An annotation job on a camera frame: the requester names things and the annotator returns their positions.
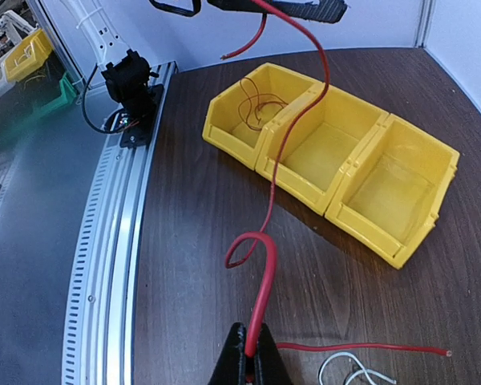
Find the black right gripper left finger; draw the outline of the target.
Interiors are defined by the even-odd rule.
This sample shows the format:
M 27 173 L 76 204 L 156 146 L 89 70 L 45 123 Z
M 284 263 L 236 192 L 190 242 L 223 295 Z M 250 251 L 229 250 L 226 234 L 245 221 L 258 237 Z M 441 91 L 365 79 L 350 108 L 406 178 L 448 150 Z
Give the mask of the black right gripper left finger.
M 241 322 L 234 322 L 225 339 L 208 385 L 246 384 L 246 339 L 245 325 Z

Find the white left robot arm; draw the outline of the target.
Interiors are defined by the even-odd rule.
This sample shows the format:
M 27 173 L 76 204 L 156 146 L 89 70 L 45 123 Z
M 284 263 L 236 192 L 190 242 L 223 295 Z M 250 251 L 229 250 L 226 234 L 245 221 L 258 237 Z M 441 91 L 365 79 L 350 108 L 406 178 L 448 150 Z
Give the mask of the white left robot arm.
M 237 51 L 224 55 L 223 59 L 238 56 L 255 44 L 265 28 L 268 14 L 275 14 L 292 25 L 296 18 L 334 24 L 347 10 L 344 1 L 210 1 L 209 4 L 223 11 L 262 15 L 256 36 Z M 109 96 L 134 120 L 152 112 L 155 102 L 148 91 L 148 80 L 152 76 L 148 61 L 120 38 L 100 3 L 64 1 L 63 5 L 91 44 L 96 57 L 91 73 L 101 70 Z

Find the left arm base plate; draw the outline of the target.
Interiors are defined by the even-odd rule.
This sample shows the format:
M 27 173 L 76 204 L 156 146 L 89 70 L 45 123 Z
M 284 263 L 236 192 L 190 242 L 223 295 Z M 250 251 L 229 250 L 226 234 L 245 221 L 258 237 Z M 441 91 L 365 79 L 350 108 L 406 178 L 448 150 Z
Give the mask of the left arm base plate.
M 135 89 L 135 94 L 122 103 L 120 109 L 139 122 L 132 128 L 119 133 L 121 135 L 119 146 L 121 148 L 138 148 L 148 146 L 152 140 L 156 117 L 162 104 L 164 86 L 141 85 Z

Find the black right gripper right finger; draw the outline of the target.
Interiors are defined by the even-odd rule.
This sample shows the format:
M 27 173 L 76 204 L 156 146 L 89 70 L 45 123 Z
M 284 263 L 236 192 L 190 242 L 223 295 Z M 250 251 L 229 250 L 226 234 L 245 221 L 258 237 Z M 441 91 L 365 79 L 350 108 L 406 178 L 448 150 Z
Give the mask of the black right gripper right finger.
M 248 383 L 292 385 L 293 382 L 268 326 L 263 323 L 253 358 L 248 358 Z

